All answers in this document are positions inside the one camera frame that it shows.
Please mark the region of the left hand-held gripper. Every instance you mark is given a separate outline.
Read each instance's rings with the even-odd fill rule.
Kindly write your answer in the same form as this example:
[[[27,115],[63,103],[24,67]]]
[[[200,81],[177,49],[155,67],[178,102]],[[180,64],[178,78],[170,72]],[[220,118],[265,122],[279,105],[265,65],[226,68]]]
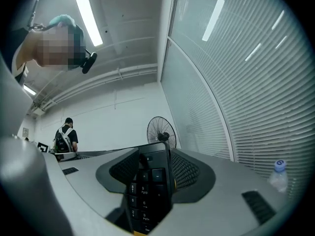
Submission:
[[[73,158],[76,158],[75,152],[56,153],[53,148],[50,148],[49,145],[43,144],[41,142],[37,143],[37,148],[43,153],[53,154],[58,162],[60,162],[61,160],[71,160]]]

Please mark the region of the grey black backpack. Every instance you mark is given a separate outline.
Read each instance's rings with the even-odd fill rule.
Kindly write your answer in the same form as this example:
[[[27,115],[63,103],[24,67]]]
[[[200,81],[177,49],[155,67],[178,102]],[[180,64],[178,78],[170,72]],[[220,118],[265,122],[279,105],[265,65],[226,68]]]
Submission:
[[[60,128],[56,134],[54,140],[54,151],[56,153],[70,153],[73,152],[72,142],[68,135],[72,132],[72,128],[68,128],[64,133],[62,128]]]

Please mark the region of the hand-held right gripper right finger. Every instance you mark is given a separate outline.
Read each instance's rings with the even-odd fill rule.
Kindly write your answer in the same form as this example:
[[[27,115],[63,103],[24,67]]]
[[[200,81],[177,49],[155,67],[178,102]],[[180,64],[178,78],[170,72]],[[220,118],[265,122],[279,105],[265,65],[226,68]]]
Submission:
[[[270,236],[292,211],[292,202],[240,163],[185,149],[175,153],[205,163],[215,173],[213,188],[194,203],[174,204],[150,236]],[[275,211],[260,225],[242,194],[257,191]]]

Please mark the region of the white ceiling pipes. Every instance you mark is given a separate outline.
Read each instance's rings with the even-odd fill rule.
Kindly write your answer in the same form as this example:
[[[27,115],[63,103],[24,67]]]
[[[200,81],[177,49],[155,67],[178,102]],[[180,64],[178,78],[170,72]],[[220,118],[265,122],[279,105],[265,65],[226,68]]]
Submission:
[[[96,88],[98,86],[111,83],[114,81],[122,81],[123,79],[141,76],[147,74],[155,74],[158,71],[157,63],[143,64],[137,66],[130,66],[126,68],[117,68],[116,70],[109,71],[107,73],[97,75],[93,78],[87,79],[79,84],[66,89],[65,91],[57,94],[56,96],[48,99],[47,101],[43,100],[41,103],[33,103],[33,106],[30,108],[30,114],[34,113],[37,109],[45,112],[54,105],[57,105],[60,102],[63,102],[71,97],[74,97],[80,93],[83,93],[87,90]]]

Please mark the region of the black keyboard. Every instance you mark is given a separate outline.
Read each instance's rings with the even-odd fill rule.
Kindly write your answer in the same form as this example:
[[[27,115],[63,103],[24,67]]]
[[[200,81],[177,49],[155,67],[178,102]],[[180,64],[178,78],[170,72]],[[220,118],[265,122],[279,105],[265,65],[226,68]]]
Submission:
[[[130,233],[147,235],[171,209],[169,146],[158,142],[133,148],[139,151],[115,165],[101,165],[96,178],[108,191],[124,194],[121,207],[106,219]]]

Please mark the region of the long ceiling light panel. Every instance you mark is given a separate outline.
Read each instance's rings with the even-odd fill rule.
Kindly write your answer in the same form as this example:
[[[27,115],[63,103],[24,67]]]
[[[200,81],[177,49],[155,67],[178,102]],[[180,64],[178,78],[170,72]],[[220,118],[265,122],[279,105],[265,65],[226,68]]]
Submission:
[[[96,25],[90,0],[76,0],[76,3],[93,45],[95,47],[102,45],[103,41]]]

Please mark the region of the black standing fan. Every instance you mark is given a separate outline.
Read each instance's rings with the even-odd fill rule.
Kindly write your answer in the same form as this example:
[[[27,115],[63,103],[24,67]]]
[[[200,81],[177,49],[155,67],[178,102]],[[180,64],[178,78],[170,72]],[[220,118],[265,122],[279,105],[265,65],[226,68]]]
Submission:
[[[165,118],[160,116],[150,120],[147,126],[147,141],[149,144],[165,142],[170,148],[177,147],[177,139],[173,127]]]

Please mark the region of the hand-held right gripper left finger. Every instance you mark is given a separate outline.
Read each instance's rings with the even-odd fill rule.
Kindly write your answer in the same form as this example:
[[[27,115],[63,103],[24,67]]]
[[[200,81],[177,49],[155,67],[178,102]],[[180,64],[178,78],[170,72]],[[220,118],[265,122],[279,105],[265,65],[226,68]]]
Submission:
[[[54,155],[43,155],[54,194],[70,225],[70,236],[133,236],[106,217],[122,205],[123,193],[108,191],[96,178],[97,169],[137,153],[126,148],[87,159],[57,162]]]

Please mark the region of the dark blue striped shirt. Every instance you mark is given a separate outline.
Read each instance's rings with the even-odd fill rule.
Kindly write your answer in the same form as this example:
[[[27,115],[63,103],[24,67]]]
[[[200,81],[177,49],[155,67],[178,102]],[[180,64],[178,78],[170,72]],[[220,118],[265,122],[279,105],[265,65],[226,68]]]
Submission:
[[[20,86],[24,85],[29,71],[25,62],[20,67],[17,67],[16,58],[28,33],[24,28],[11,31],[8,34],[5,47],[1,50],[2,57],[9,71]]]

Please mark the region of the clear water bottle blue cap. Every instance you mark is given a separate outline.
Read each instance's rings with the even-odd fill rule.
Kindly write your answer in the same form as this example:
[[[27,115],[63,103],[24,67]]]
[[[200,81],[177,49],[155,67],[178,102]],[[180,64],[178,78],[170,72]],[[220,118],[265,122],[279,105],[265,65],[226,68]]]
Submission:
[[[288,176],[286,162],[282,159],[274,163],[274,168],[268,178],[268,182],[280,193],[285,193],[288,187]]]

